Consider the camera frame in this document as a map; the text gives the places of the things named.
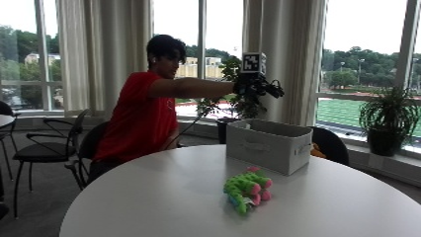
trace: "plant pot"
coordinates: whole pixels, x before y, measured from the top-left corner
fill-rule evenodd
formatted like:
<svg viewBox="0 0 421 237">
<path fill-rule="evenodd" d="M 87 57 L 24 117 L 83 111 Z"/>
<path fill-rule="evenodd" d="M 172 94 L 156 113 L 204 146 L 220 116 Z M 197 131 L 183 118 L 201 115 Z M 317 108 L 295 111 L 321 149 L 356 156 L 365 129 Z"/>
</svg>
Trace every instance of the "plant pot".
<svg viewBox="0 0 421 237">
<path fill-rule="evenodd" d="M 393 156 L 403 146 L 404 136 L 388 130 L 368 131 L 369 152 L 380 156 Z"/>
<path fill-rule="evenodd" d="M 239 118 L 217 118 L 216 124 L 219 125 L 219 139 L 220 144 L 227 144 L 227 124 L 240 120 Z"/>
</svg>

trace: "man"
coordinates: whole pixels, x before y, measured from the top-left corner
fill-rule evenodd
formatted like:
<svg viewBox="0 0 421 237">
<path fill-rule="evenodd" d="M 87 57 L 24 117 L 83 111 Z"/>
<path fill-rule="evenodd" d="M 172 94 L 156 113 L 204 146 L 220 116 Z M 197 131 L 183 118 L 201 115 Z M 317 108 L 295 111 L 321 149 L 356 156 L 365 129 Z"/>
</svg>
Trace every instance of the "man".
<svg viewBox="0 0 421 237">
<path fill-rule="evenodd" d="M 147 46 L 149 70 L 129 76 L 89 168 L 88 184 L 123 163 L 176 148 L 175 98 L 216 98 L 233 93 L 233 82 L 173 80 L 185 62 L 185 44 L 168 35 Z"/>
</svg>

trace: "green plush toy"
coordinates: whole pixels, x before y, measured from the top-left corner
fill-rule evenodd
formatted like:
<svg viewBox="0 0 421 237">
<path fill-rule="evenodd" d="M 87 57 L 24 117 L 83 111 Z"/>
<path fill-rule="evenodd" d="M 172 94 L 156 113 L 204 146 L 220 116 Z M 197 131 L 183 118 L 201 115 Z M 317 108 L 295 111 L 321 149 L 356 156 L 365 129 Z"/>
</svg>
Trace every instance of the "green plush toy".
<svg viewBox="0 0 421 237">
<path fill-rule="evenodd" d="M 224 193 L 240 214 L 247 214 L 251 205 L 260 205 L 261 200 L 271 199 L 271 185 L 272 179 L 264 176 L 259 167 L 249 167 L 247 173 L 228 179 Z"/>
</svg>

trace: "stuffed animal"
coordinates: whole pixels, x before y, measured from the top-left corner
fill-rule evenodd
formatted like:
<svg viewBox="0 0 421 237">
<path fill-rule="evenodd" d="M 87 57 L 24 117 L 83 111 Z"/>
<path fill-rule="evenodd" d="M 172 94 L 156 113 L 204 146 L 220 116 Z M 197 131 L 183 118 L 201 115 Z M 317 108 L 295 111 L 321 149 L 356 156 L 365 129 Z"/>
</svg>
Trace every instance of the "stuffed animal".
<svg viewBox="0 0 421 237">
<path fill-rule="evenodd" d="M 313 142 L 313 149 L 311 151 L 311 155 L 327 159 L 327 155 L 320 151 L 319 145 L 315 142 Z"/>
<path fill-rule="evenodd" d="M 228 179 L 224 193 L 240 214 L 247 214 L 252 205 L 261 204 L 261 200 L 271 199 L 271 185 L 272 179 L 264 176 L 259 167 L 249 167 L 244 174 Z"/>
</svg>

